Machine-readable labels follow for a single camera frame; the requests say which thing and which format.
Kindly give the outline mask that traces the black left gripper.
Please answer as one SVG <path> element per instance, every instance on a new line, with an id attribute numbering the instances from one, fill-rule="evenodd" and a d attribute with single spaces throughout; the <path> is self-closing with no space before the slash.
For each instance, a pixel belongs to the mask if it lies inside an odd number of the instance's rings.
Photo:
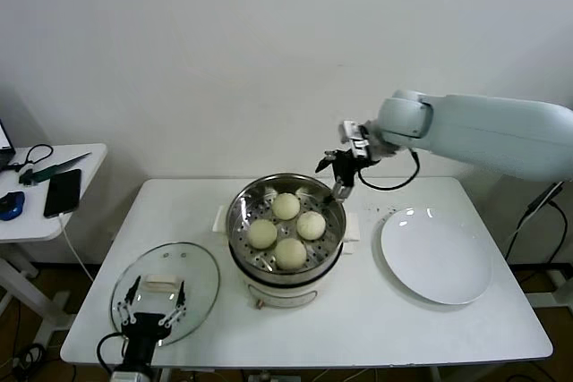
<path id="1" fill-rule="evenodd" d="M 128 288 L 124 299 L 117 303 L 117 312 L 121 322 L 121 333 L 128 344 L 122 364 L 128 367 L 149 366 L 156 346 L 171 334 L 171 327 L 186 312 L 184 281 L 177 293 L 175 308 L 167 314 L 154 312 L 133 312 L 141 278 L 138 276 Z"/>

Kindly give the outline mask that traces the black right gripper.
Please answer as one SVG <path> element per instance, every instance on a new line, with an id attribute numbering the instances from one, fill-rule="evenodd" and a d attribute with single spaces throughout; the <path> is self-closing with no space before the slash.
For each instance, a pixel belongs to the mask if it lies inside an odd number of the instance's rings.
<path id="1" fill-rule="evenodd" d="M 351 151 L 338 151 L 337 149 L 325 151 L 324 157 L 319 161 L 314 172 L 319 173 L 332 165 L 335 182 L 322 202 L 344 202 L 355 186 L 356 175 L 363 169 L 377 164 L 378 161 L 373 161 L 368 157 L 356 158 Z"/>

